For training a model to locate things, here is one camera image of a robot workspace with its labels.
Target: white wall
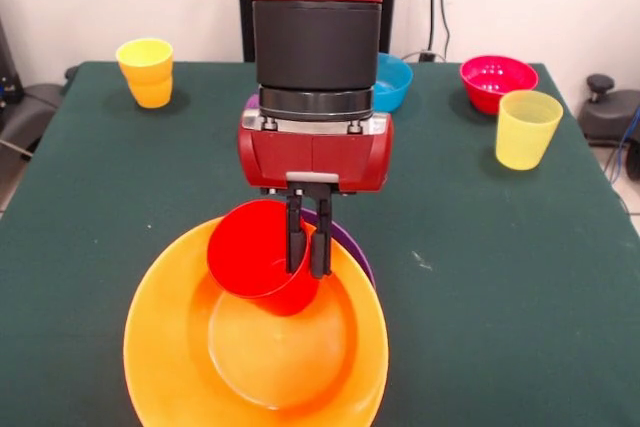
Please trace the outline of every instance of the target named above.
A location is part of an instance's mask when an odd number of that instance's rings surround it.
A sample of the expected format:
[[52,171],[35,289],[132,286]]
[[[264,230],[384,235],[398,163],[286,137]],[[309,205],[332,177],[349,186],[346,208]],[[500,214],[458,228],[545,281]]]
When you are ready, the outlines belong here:
[[[503,53],[545,62],[572,108],[591,72],[640,88],[640,0],[447,0],[449,58]],[[237,0],[0,0],[25,83],[59,81],[86,59],[112,59],[137,36],[164,37],[183,60],[240,60]],[[428,0],[399,0],[392,51],[424,48]],[[439,29],[436,46],[442,44]]]
[[0,16],[24,83],[112,60],[140,36],[170,41],[179,60],[242,58],[238,0],[0,0]]

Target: black cylindrical joint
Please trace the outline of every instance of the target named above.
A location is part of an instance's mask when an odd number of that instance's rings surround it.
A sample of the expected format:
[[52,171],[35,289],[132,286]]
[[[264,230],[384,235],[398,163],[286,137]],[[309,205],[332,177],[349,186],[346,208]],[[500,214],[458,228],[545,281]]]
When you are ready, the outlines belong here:
[[254,2],[258,82],[297,91],[356,91],[376,82],[381,5]]
[[267,117],[308,122],[343,122],[371,117],[373,89],[306,92],[260,87],[260,111]]

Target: green tablecloth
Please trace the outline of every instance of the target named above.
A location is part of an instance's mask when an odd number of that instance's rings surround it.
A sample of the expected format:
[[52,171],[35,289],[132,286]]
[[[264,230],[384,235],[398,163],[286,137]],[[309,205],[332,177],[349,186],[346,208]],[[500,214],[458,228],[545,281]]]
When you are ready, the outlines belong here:
[[[629,219],[569,115],[540,168],[501,167],[457,69],[415,68],[385,190],[336,200],[388,323],[375,425],[640,425]],[[253,67],[178,64],[175,84],[144,111],[116,65],[83,65],[0,222],[0,425],[138,425],[121,355],[138,282],[258,196],[235,147]]]

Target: red bowl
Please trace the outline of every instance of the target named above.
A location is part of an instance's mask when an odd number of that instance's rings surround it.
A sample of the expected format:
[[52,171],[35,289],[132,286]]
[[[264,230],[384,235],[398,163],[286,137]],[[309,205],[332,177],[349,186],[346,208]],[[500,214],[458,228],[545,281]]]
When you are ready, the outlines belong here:
[[513,90],[533,90],[538,85],[538,74],[529,64],[498,55],[483,55],[466,61],[460,67],[460,77],[473,106],[491,115],[498,115],[504,94]]

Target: purple bowl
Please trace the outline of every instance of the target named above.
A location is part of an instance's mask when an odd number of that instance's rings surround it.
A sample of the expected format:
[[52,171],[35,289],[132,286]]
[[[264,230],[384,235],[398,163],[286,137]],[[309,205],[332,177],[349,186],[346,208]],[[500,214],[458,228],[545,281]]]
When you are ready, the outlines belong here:
[[[314,225],[318,220],[318,216],[316,215],[316,213],[307,209],[302,209],[302,218],[304,219],[305,222],[308,222],[309,224],[314,224]],[[331,235],[333,236],[334,239],[336,239],[336,241],[338,241],[340,245],[342,245],[347,250],[347,252],[349,252],[349,254],[351,254],[351,257],[356,259],[356,261],[358,262],[358,264],[360,264],[360,267],[362,268],[363,272],[365,273],[365,275],[367,276],[367,278],[369,279],[369,281],[371,282],[371,285],[373,285],[373,288],[375,290],[376,281],[373,277],[373,269],[371,268],[371,265],[369,264],[367,257],[364,255],[364,252],[362,251],[358,243],[355,241],[355,239],[351,237],[351,235],[349,235],[349,232],[347,232],[337,222],[333,222],[331,226]]]
[[247,109],[259,109],[260,108],[260,96],[258,94],[253,94],[247,100],[247,104],[244,106],[244,110]]

